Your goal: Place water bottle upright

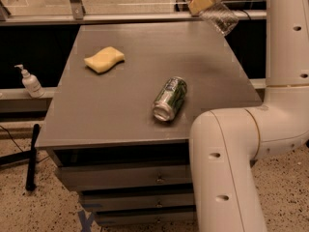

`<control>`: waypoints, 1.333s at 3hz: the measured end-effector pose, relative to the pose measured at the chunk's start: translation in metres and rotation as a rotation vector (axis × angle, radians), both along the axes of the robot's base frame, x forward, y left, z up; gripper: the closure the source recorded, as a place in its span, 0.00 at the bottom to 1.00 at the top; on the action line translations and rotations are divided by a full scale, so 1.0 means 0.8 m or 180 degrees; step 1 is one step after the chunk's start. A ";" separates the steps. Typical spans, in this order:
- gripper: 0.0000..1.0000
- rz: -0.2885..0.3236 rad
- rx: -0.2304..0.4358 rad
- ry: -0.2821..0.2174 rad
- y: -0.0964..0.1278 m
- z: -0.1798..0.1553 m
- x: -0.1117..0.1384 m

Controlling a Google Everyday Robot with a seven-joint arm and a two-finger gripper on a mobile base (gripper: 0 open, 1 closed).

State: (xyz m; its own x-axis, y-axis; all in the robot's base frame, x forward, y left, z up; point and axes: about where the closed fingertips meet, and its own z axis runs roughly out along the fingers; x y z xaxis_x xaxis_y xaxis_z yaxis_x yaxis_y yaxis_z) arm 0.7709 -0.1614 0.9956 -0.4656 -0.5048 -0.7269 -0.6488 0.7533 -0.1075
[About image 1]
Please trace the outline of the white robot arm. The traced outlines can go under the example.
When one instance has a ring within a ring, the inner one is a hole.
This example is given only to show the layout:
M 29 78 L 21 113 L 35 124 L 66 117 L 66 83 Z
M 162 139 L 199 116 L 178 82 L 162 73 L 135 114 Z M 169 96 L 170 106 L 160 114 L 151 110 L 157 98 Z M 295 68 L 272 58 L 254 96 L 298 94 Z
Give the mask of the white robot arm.
M 200 232 L 267 232 L 250 162 L 309 139 L 308 0 L 267 0 L 264 102 L 198 116 L 189 138 Z

